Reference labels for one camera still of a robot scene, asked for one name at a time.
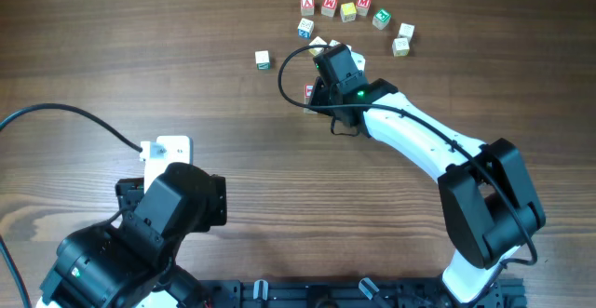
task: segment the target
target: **green block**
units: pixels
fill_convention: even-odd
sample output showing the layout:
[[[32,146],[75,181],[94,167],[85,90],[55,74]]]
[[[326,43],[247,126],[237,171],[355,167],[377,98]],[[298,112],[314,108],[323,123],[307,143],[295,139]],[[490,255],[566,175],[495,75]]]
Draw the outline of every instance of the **green block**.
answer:
[[[381,8],[381,10],[379,10],[379,12],[376,13],[376,15],[374,15],[377,19],[379,19],[381,22],[385,23],[386,21],[388,21],[389,19],[391,19],[391,14],[389,14],[388,11],[384,10]]]

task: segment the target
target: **wooden surface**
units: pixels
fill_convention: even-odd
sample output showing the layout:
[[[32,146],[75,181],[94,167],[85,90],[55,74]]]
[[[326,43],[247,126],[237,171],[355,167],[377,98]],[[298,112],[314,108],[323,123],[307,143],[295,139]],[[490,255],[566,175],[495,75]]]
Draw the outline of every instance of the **wooden surface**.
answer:
[[[596,299],[596,0],[372,0],[393,14],[314,17],[447,126],[523,153],[547,212],[540,260],[511,267],[533,307]],[[334,137],[330,119],[278,94],[297,47],[299,0],[0,0],[0,116],[72,104],[135,142],[183,134],[195,164],[227,178],[229,222],[190,234],[180,264],[198,278],[434,276],[454,248],[433,181],[382,143]],[[411,55],[391,56],[399,23]],[[257,71],[267,49],[273,70]],[[296,99],[316,76],[285,74]],[[70,232],[116,211],[114,184],[138,155],[81,117],[30,114],[0,135],[0,233],[32,299]],[[527,251],[518,253],[528,257]],[[0,306],[19,306],[0,265]]]

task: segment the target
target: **cube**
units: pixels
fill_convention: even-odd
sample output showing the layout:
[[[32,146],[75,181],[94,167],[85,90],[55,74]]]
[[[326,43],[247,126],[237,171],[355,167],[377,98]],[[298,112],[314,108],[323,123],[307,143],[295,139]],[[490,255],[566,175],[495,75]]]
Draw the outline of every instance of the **cube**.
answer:
[[[325,16],[335,16],[335,9],[337,9],[337,0],[323,0],[320,6],[320,13]]]
[[[354,2],[342,4],[342,8],[339,11],[342,16],[342,22],[352,21],[356,19],[356,6]]]
[[[254,58],[257,60],[257,69],[268,70],[271,68],[269,62],[269,51],[256,51],[254,52]]]
[[[317,36],[317,38],[313,39],[313,41],[310,42],[309,45],[327,45],[327,42],[325,42],[321,37]],[[323,51],[323,47],[311,48],[308,51],[312,53],[313,56],[317,56],[319,53]]]
[[[313,84],[306,84],[305,85],[305,104],[310,104],[310,97],[313,95]],[[317,112],[311,111],[308,108],[305,108],[305,114],[316,114]]]
[[[300,0],[302,16],[315,15],[315,0]]]
[[[335,39],[332,39],[331,42],[329,43],[330,47],[335,47],[336,45],[341,44],[340,42],[336,41]],[[352,47],[349,46],[348,44],[346,44],[347,48],[351,51]]]
[[[361,16],[366,16],[371,8],[371,0],[357,0],[356,11]]]
[[[303,38],[310,38],[310,35],[313,33],[313,29],[315,28],[315,22],[312,20],[301,19],[300,24],[298,24],[298,35]]]
[[[413,25],[402,23],[400,26],[400,33],[398,33],[398,38],[406,38],[408,39],[408,43],[412,40],[413,36]]]
[[[391,14],[381,8],[381,10],[374,15],[374,18],[372,19],[372,25],[377,27],[379,30],[383,30],[389,24],[389,20],[391,20]]]
[[[407,56],[408,52],[410,52],[410,44],[408,44],[408,39],[406,39],[406,38],[394,39],[391,49],[393,50],[394,57]]]

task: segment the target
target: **yellow block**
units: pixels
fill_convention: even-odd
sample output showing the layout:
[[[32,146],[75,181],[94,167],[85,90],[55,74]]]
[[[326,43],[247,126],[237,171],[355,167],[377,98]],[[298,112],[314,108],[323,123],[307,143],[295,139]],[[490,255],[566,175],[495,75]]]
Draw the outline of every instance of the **yellow block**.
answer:
[[[344,12],[344,15],[356,14],[356,6],[354,6],[354,2],[342,4],[342,11]]]

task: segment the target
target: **wooden table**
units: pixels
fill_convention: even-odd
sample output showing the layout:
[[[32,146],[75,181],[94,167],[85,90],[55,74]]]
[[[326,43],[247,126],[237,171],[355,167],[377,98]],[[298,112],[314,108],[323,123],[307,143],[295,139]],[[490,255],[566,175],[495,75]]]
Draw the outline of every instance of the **wooden table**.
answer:
[[[372,14],[342,23],[317,11],[314,35],[352,45],[371,81],[385,78],[444,124],[515,143],[548,224],[535,236],[538,264],[506,275],[525,279],[533,307],[593,305],[596,0],[372,4],[393,14],[383,31]],[[299,0],[0,0],[0,116],[62,102],[135,142],[192,137],[195,164],[227,178],[229,206],[227,225],[183,243],[178,261],[198,278],[437,275],[454,248],[434,182],[279,96],[278,66],[308,43],[300,18]],[[415,38],[395,59],[401,22]],[[263,49],[270,71],[254,64]],[[285,88],[301,100],[316,74],[304,54]],[[113,214],[115,182],[143,165],[73,114],[29,114],[0,136],[0,232],[36,301],[59,242]],[[0,305],[20,305],[4,264]]]

